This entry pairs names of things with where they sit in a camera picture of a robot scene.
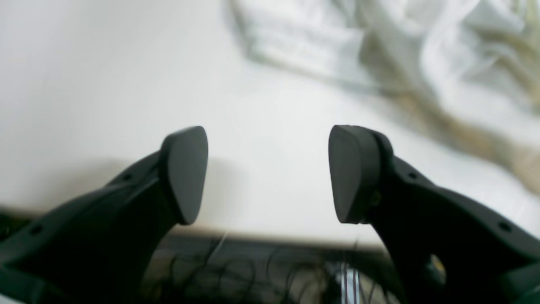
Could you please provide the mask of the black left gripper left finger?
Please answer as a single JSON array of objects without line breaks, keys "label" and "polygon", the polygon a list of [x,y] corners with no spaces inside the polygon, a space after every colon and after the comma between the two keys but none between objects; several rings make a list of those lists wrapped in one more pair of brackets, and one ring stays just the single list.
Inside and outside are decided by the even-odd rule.
[{"label": "black left gripper left finger", "polygon": [[127,304],[162,238],[199,215],[208,167],[201,126],[108,184],[16,227],[1,240],[1,295],[26,304]]}]

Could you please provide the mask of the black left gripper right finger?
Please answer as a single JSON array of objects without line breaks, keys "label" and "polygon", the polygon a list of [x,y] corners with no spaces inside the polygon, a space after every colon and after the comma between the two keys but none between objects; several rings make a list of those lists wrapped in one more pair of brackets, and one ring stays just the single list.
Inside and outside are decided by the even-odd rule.
[{"label": "black left gripper right finger", "polygon": [[336,217],[370,225],[410,304],[538,304],[539,239],[480,202],[432,183],[377,131],[334,125]]}]

